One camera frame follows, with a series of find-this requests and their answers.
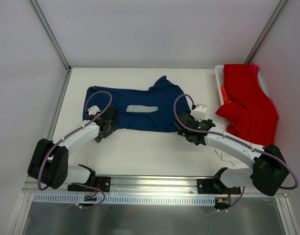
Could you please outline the blue mickey t shirt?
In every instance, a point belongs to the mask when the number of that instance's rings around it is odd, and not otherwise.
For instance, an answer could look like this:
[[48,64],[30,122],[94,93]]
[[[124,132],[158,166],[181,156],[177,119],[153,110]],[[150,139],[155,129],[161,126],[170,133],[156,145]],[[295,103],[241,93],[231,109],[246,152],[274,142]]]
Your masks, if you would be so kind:
[[111,106],[120,113],[117,122],[119,129],[167,133],[178,131],[174,124],[174,102],[183,94],[183,90],[170,82],[166,76],[160,77],[146,91],[89,87],[84,101],[88,108],[96,105],[102,110],[108,104],[109,95],[107,94],[97,94],[91,100],[88,99],[98,91],[111,93],[113,97]]

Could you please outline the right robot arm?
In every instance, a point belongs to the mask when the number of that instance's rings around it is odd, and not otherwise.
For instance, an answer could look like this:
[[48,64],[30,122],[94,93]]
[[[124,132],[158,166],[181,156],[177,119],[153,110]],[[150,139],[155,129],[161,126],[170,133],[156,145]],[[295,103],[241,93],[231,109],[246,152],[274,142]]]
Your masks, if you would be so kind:
[[210,119],[197,121],[188,113],[177,117],[175,125],[178,134],[188,142],[221,150],[246,165],[240,169],[222,167],[205,184],[208,190],[224,194],[230,188],[246,187],[274,196],[289,175],[280,149],[273,144],[264,147],[247,142],[217,127]]

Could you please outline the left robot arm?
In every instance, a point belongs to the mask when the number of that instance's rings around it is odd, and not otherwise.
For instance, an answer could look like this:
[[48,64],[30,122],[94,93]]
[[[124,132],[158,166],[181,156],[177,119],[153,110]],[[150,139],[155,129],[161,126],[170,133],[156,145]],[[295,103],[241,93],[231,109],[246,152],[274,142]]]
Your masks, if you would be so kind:
[[119,111],[109,106],[102,113],[97,106],[89,108],[87,118],[76,130],[56,140],[39,140],[27,174],[37,180],[39,190],[57,189],[68,184],[68,191],[90,191],[99,184],[96,172],[85,165],[70,165],[69,157],[84,144],[100,143],[117,129]]

